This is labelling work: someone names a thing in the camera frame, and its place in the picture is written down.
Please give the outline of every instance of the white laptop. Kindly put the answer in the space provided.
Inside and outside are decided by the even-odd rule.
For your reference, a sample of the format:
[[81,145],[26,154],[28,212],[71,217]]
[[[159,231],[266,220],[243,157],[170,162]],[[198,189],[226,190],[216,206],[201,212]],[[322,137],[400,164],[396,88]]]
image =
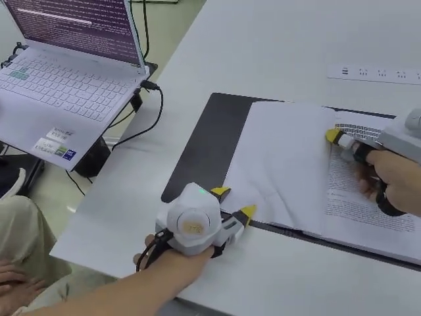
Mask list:
[[130,6],[5,4],[29,48],[0,71],[0,140],[71,171],[149,76]]

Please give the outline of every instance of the power strip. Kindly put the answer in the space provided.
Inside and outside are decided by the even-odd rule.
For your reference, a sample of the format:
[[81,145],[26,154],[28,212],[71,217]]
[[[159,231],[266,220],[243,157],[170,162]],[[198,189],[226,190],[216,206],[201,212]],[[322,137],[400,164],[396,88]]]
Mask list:
[[421,85],[421,70],[337,64],[328,67],[328,78]]

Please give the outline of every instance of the white table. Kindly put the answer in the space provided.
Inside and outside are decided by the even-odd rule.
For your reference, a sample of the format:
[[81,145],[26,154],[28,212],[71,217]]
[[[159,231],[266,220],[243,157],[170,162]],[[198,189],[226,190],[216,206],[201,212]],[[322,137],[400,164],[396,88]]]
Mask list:
[[[158,84],[150,133],[117,149],[53,255],[124,277],[212,92],[397,114],[421,87],[326,79],[330,63],[421,68],[419,1],[208,0]],[[125,135],[148,127],[150,98]],[[181,297],[233,315],[419,315],[421,274],[250,228]]]

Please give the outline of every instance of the computer monitor screen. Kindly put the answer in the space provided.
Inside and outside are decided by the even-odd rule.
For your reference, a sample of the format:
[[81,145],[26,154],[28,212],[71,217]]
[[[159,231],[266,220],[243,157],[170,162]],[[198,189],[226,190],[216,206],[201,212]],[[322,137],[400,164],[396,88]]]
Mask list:
[[24,37],[139,65],[125,0],[5,0]]

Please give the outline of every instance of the hand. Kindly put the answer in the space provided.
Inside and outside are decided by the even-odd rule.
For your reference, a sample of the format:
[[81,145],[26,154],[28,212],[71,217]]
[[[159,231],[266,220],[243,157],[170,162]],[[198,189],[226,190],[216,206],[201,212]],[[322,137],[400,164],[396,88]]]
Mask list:
[[9,260],[0,260],[0,296],[7,293],[13,284],[26,282],[25,272],[13,265]]
[[[386,184],[386,197],[398,210],[421,216],[421,166],[390,151],[371,151],[367,163]],[[375,201],[377,191],[370,170],[359,166],[356,173],[361,192]]]
[[[149,245],[153,241],[153,238],[153,235],[148,235],[145,239],[145,245]],[[186,257],[175,250],[167,250],[146,271],[154,270],[156,271],[154,273],[157,274],[168,271],[169,279],[166,280],[166,284],[174,287],[174,296],[176,296],[201,275],[206,263],[213,256],[213,253],[213,247],[209,247],[204,252],[193,257]],[[134,256],[135,264],[139,257],[140,254]],[[142,261],[141,269],[144,269],[146,266],[147,259],[146,256]]]
[[0,315],[12,315],[19,307],[28,306],[45,290],[45,282],[32,279],[15,285],[5,295],[0,297]]

